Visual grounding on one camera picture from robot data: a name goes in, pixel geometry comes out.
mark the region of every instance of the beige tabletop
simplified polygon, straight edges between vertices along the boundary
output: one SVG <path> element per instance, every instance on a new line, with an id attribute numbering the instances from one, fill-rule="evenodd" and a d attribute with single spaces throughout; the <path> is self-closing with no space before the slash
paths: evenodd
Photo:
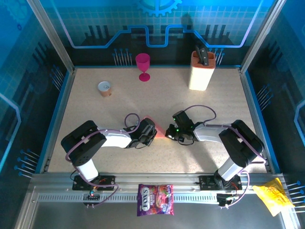
<path id="1" fill-rule="evenodd" d="M 237 69 L 216 69 L 204 92 L 188 89 L 189 68 L 151 68 L 148 82 L 141 82 L 136 68 L 78 69 L 61 123 L 49 172 L 72 172 L 65 161 L 61 140 L 87 120 L 97 126 L 122 129 L 128 113 L 152 117 L 163 129 L 173 123 L 172 115 L 194 104 L 204 104 L 217 112 L 211 124 L 243 120 L 253 123 Z M 97 89 L 109 81 L 112 95 L 102 97 Z M 213 117 L 211 111 L 196 107 L 187 111 L 194 123 Z M 134 125 L 135 117 L 128 119 Z M 215 142 L 195 142 L 181 146 L 167 138 L 154 139 L 143 149 L 101 148 L 92 158 L 100 172 L 111 173 L 213 173 L 228 158 L 224 146 Z M 265 173 L 264 165 L 250 165 L 248 171 Z"/>

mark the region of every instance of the plastic wine glass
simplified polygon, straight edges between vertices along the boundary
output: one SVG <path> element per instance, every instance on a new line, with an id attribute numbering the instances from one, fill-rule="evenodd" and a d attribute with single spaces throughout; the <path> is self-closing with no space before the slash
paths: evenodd
<path id="1" fill-rule="evenodd" d="M 139 76 L 139 79 L 143 82 L 149 81 L 151 78 L 151 76 L 146 73 L 146 71 L 149 69 L 150 60 L 150 56 L 146 53 L 140 53 L 135 57 L 138 69 L 143 72 Z"/>

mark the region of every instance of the yellow chip bag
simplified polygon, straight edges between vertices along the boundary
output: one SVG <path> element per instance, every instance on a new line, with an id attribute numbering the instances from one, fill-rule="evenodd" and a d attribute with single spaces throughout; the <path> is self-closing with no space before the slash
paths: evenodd
<path id="1" fill-rule="evenodd" d="M 276 216 L 284 208 L 295 207 L 286 196 L 279 178 L 275 178 L 263 186 L 253 186 L 253 190 L 267 206 L 272 216 Z"/>

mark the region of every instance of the purple candy bag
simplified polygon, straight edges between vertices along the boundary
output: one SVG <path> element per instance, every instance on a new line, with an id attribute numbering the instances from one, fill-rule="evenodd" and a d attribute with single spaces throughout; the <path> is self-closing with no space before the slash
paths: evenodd
<path id="1" fill-rule="evenodd" d="M 173 215 L 173 186 L 139 184 L 137 206 L 137 216 Z"/>

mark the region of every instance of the gear logo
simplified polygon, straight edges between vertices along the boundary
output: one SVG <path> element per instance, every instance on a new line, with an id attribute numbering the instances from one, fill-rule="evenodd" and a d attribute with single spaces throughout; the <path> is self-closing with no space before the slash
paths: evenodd
<path id="1" fill-rule="evenodd" d="M 26 0 L 0 0 L 0 6 L 6 7 L 10 15 L 18 23 L 26 19 L 28 15 Z"/>
<path id="2" fill-rule="evenodd" d="M 138 9 L 143 13 L 148 13 L 149 16 L 153 14 L 165 16 L 166 13 L 172 13 L 173 9 L 177 9 L 177 5 L 182 3 L 181 0 L 137 0 Z"/>

